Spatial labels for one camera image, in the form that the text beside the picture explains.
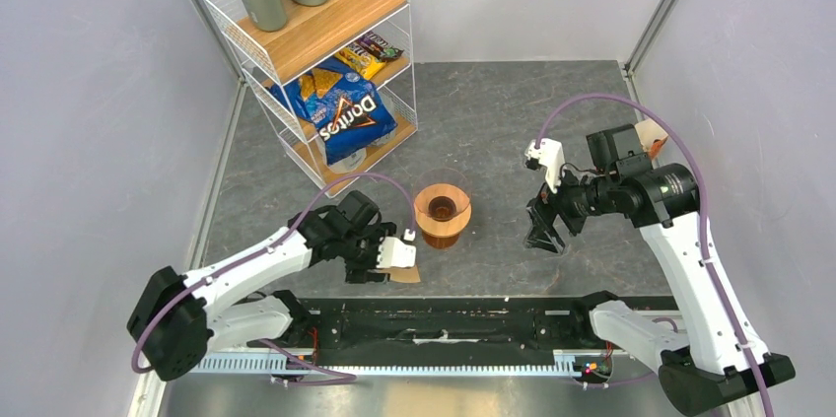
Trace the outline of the brown paper coffee filter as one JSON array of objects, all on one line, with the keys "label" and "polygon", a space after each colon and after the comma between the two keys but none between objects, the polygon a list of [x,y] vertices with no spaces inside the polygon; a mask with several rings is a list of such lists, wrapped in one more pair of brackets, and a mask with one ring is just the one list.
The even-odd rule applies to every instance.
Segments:
[{"label": "brown paper coffee filter", "polygon": [[408,268],[392,267],[387,270],[389,280],[401,284],[417,284],[421,282],[420,271],[417,266]]}]

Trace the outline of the wooden ring dripper holder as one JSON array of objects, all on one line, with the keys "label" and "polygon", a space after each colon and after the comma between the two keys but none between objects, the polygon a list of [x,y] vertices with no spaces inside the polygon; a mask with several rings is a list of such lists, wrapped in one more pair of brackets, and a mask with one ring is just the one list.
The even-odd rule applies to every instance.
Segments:
[{"label": "wooden ring dripper holder", "polygon": [[[449,219],[435,219],[430,212],[430,203],[437,197],[448,198],[454,206]],[[472,204],[468,194],[459,186],[450,183],[431,184],[420,192],[413,201],[418,227],[431,235],[447,237],[461,233],[472,215]]]}]

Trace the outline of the clear glass dripper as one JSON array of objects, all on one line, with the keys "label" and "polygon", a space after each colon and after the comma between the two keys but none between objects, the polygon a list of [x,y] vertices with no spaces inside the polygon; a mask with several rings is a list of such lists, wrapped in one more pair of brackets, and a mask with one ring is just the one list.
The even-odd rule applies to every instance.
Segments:
[{"label": "clear glass dripper", "polygon": [[452,168],[435,168],[420,174],[413,183],[417,215],[448,222],[470,205],[471,182]]}]

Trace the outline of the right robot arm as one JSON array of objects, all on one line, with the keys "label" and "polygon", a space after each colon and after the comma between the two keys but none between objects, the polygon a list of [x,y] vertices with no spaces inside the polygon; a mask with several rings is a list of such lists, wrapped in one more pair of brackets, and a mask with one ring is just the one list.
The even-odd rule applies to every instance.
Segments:
[{"label": "right robot arm", "polygon": [[623,216],[660,264],[685,329],[675,332],[601,291],[574,301],[571,338],[583,347],[602,340],[628,352],[657,375],[668,401],[686,416],[793,379],[791,359],[768,349],[734,297],[691,170],[655,167],[631,124],[591,134],[587,142],[593,166],[580,174],[558,141],[528,144],[525,164],[544,170],[544,182],[526,206],[526,245],[561,253],[566,245],[557,222],[576,236],[590,217]]}]

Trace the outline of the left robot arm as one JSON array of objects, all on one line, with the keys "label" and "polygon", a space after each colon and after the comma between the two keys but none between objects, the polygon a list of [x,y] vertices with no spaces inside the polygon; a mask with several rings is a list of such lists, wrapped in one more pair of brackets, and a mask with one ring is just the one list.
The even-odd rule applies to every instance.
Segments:
[{"label": "left robot arm", "polygon": [[154,272],[129,317],[131,367],[163,382],[195,368],[210,351],[260,339],[286,346],[309,334],[307,312],[290,292],[251,294],[321,262],[341,259],[349,283],[384,282],[390,267],[415,263],[416,227],[400,232],[358,190],[336,205],[309,206],[267,239],[216,264]]}]

